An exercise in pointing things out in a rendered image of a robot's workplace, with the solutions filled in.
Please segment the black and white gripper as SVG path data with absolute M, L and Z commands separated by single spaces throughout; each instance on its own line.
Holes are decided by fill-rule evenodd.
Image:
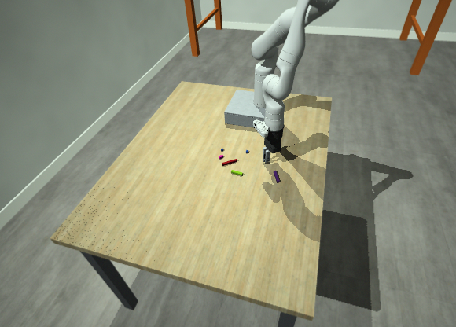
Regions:
M 265 115 L 264 122 L 253 121 L 254 128 L 264 137 L 263 158 L 265 162 L 270 161 L 270 153 L 281 151 L 281 138 L 284 129 L 284 117 L 280 120 L 268 119 Z

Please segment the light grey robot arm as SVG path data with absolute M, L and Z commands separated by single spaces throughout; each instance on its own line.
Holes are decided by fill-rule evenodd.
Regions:
M 305 49 L 305 27 L 331 10 L 338 1 L 298 0 L 296 7 L 284 11 L 253 42 L 252 56 L 260 60 L 255 67 L 254 105 L 266 108 L 268 119 L 284 117 L 283 100 L 291 93 L 296 68 Z M 278 46 L 283 43 L 278 58 Z M 274 74 L 276 66 L 280 77 Z

